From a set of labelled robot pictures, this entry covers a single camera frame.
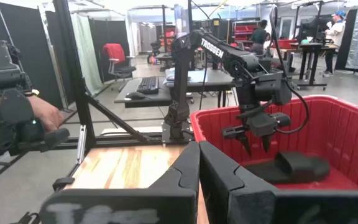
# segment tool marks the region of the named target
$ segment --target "gray floor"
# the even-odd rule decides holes
[[[152,75],[164,76],[159,72],[159,65],[147,65],[146,57],[136,60],[137,71],[135,77],[147,77]],[[295,67],[299,67],[300,58],[295,57]],[[324,60],[319,60],[318,72],[324,68]],[[302,95],[326,94],[342,98],[358,104],[358,76],[351,72],[337,71],[332,78],[322,78],[317,75],[317,82],[328,82],[326,91],[322,88],[309,88],[301,90]],[[167,107],[158,108],[133,108],[125,109],[122,104],[114,104],[117,96],[117,88],[121,83],[113,83],[115,90],[108,88],[97,99],[112,112],[122,119],[163,118],[167,113]],[[195,103],[189,104],[190,111],[198,110],[200,95],[194,94]],[[229,95],[229,105],[234,106],[233,95]],[[217,107],[216,97],[208,96],[203,99],[203,109]],[[94,121],[106,121],[107,119],[97,110],[91,107],[91,115]],[[159,126],[162,120],[156,121],[129,121],[133,127]],[[79,132],[78,115],[74,115],[69,124],[64,128],[70,130],[71,136],[77,136]],[[94,123],[96,134],[100,134],[105,128],[113,128],[110,122]],[[14,164],[5,173],[0,175],[0,223],[16,222],[27,211],[36,212],[42,202],[52,194],[52,183],[55,179],[65,176],[74,165],[75,151],[53,151],[46,153],[30,152],[19,162]]]

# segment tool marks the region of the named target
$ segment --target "human hand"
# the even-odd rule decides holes
[[[56,107],[36,96],[28,97],[28,99],[34,114],[41,119],[47,131],[53,131],[59,128],[63,123],[63,115]]]

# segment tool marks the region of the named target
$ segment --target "white shirt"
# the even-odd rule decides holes
[[[338,47],[341,46],[343,33],[345,30],[345,21],[343,22],[336,22],[330,29],[326,30],[327,39],[333,40],[333,44],[337,45]]]

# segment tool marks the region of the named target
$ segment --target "red storage bin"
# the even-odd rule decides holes
[[[298,40],[278,40],[278,46],[280,46],[281,49],[294,49],[296,47],[292,46],[291,44],[298,43]]]
[[[305,97],[310,110],[308,124],[293,134],[273,135],[270,150],[263,150],[260,138],[247,133],[252,157],[235,139],[223,139],[222,128],[241,125],[236,119],[238,107],[197,111],[191,115],[191,125],[197,141],[209,141],[226,155],[244,166],[273,158],[278,151],[298,151],[317,155],[331,164],[330,175],[321,182],[276,185],[280,189],[358,189],[358,106],[331,96]],[[295,129],[306,113],[299,99],[284,106],[270,106],[269,113],[286,113]]]

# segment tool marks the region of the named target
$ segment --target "black shirt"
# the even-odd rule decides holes
[[[263,28],[258,28],[251,35],[251,40],[256,44],[264,44],[265,36],[266,36],[266,30]]]

